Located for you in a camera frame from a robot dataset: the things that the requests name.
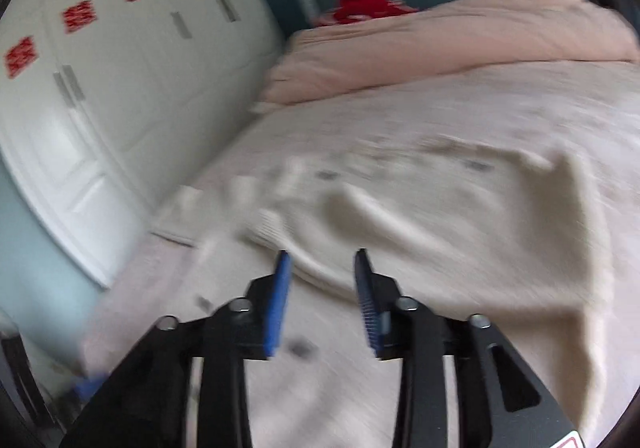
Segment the white wardrobe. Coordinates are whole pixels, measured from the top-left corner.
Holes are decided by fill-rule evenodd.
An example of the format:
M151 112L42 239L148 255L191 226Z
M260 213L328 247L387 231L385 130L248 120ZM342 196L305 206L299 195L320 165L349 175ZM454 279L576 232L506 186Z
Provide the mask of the white wardrobe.
M108 286L162 200L246 124L280 47L264 0L12 0L2 156Z

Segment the bed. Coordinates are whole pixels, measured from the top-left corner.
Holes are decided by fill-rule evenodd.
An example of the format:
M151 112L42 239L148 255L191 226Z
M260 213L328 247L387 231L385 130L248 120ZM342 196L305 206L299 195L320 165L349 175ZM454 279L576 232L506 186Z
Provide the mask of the bed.
M167 201L154 234L99 305L82 344L90 374L112 370L159 316L205 316L268 272L275 251L291 240L284 232L295 225L285 222L278 234L271 232L272 220L265 232L264 216L284 208L287 218L298 218L292 208L302 203L291 195L294 188L308 193L309 186L343 175L336 158L379 161L390 154L407 158L418 148L430 154L455 149L481 154L482 162L466 158L463 164L484 171L490 150L549 175L564 163L574 165L568 168L580 187L574 190L578 213L592 215L582 226L587 238L580 239L594 243L584 250L592 275L540 283L525 276L522 285L502 288L508 298L499 302L488 293L479 297L480 285L448 300L447 287L459 281L436 288L434 280L425 287L403 278L406 273L393 272L395 264L385 260L384 248L371 251L374 264L437 311L493 317L588 446L603 439L640 384L634 326L640 298L638 37L620 15L587 0L404 1L425 11L292 39L258 107L270 113ZM300 0L309 21L334 2ZM449 38L439 40L442 34ZM476 40L479 35L484 40ZM404 43L389 51L396 41ZM476 51L469 62L461 57L471 47ZM381 62L384 71L376 67ZM582 166L575 166L576 157ZM375 175L367 170L360 178L370 183ZM277 205L273 199L267 205L265 192L278 195ZM567 201L567 193L556 195ZM340 201L354 204L349 197ZM305 211L315 202L305 199ZM338 269L344 266L314 264L321 251L305 242L309 234L301 236L288 242L299 248L293 256L302 268L292 285L281 353L273 363L248 368L256 442L388 446L399 367L372 359L353 289ZM324 244L327 251L333 246ZM443 296L434 296L440 290Z

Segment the wardrobe door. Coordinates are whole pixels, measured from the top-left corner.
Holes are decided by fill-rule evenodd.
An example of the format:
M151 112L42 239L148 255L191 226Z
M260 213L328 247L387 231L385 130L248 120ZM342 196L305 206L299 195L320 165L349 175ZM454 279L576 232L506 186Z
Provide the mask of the wardrobe door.
M280 30L265 0L222 0L227 19L237 24L250 56L270 54L282 45Z
M241 24L229 18L222 0L169 0L188 28L209 83L247 64L252 58L241 37Z
M74 101L123 177L157 200L129 155L164 117L167 100L122 0L44 0L47 28Z
M108 167L59 70L42 13L0 22L0 146L26 201L56 241L108 285L148 215Z
M163 110L175 110L212 83L198 35L180 0L114 0L132 30L137 47L164 92Z

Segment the beige blanket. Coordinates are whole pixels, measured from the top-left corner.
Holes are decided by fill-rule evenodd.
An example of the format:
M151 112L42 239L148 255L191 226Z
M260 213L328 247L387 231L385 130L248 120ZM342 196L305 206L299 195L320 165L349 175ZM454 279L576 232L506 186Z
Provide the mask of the beige blanket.
M363 140L404 148L421 136L445 134L549 160L566 144L586 151L604 201L616 275L613 314L599 314L607 319L605 405L585 414L590 374L577 367L588 366L585 352L601 348L593 339L603 331L588 330L581 312L550 306L504 317L498 325L580 425L587 446L596 446L640 384L640 68L519 63L364 94L270 114L193 187L209 192L237 176L260 176L287 157L341 154ZM264 248L238 236L214 239L204 249L149 236L88 328L85 367L92 374L111 370L158 316L204 316L241 294L251 278L269 272L272 262ZM491 310L479 305L473 311ZM299 277L292 282L282 348L272 362L249 364L248 377L256 444L391 444L398 366L373 358L357 306Z
M289 45L259 112L489 64L640 60L626 21L588 0L456 0L301 31Z
M437 137L288 158L276 182L254 188L248 237L289 251L297 276L351 301L353 255L367 248L376 269L447 316L479 305L491 316L589 314L610 300L607 225L587 158L554 155ZM217 198L205 192L198 206Z

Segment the pink duvet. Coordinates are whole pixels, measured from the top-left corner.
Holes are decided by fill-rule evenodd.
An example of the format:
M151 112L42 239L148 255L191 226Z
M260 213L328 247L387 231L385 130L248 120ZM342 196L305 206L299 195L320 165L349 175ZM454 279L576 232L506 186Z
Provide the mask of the pink duvet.
M268 76L264 109L489 64L640 61L633 29L588 0L456 0L304 30L289 47Z

